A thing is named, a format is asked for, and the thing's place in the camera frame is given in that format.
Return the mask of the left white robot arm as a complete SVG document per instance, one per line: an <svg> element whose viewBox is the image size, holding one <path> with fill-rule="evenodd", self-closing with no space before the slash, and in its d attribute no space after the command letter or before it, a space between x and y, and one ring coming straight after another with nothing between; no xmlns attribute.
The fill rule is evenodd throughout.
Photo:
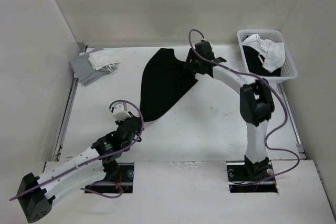
<svg viewBox="0 0 336 224"><path fill-rule="evenodd" d="M113 181L119 171L117 158L138 142L143 118L130 115L117 122L117 129L96 140L83 153L44 175L25 175L15 199L28 223L39 221L53 205L77 189L87 189L97 182Z"/></svg>

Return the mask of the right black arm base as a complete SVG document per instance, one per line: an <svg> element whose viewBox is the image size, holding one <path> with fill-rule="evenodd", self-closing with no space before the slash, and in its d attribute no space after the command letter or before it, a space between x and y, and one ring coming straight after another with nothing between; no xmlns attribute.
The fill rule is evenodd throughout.
<svg viewBox="0 0 336 224"><path fill-rule="evenodd" d="M243 162L226 163L229 191L231 193L277 193L273 166L266 157L252 163L246 156Z"/></svg>

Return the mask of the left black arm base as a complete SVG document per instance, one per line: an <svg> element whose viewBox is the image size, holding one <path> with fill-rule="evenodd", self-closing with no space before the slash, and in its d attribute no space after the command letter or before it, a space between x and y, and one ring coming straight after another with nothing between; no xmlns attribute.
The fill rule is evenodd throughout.
<svg viewBox="0 0 336 224"><path fill-rule="evenodd" d="M119 163L119 169L112 174L106 174L102 182L87 185L85 189L91 189L101 194L117 195L122 188L124 194L133 193L135 163Z"/></svg>

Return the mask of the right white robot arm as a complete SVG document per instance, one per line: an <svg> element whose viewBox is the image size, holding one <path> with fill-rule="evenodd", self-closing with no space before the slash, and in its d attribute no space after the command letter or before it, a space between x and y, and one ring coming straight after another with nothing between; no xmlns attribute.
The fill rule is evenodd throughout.
<svg viewBox="0 0 336 224"><path fill-rule="evenodd" d="M247 125L247 149L244 175L257 179L268 161L264 139L275 106L269 88L260 80L225 69L223 58L215 58L208 41L202 40L188 52L185 67L194 73L207 74L239 94L239 111Z"/></svg>

